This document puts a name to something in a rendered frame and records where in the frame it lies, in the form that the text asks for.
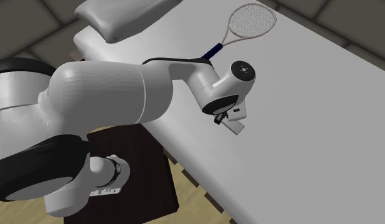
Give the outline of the white flat rectangular object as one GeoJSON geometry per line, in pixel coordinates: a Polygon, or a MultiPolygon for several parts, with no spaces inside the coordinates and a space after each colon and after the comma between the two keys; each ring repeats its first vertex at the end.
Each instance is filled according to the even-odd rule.
{"type": "Polygon", "coordinates": [[[224,126],[226,126],[229,130],[231,130],[235,135],[238,135],[241,133],[241,131],[245,128],[244,124],[240,121],[228,121],[228,120],[222,120],[221,121],[224,126]]]}

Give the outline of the white pillow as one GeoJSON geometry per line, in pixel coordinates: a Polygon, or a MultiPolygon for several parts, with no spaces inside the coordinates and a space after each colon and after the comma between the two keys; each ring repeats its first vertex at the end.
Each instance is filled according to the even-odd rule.
{"type": "Polygon", "coordinates": [[[183,0],[85,0],[74,14],[109,44],[143,32],[183,0]]]}

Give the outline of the dark robot stand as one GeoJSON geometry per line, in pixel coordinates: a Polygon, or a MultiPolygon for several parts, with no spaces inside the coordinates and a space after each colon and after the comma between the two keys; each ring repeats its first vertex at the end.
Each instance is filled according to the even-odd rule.
{"type": "Polygon", "coordinates": [[[168,158],[141,124],[91,132],[87,138],[93,156],[124,159],[130,177],[120,193],[89,198],[64,224],[143,224],[179,209],[168,158]]]}

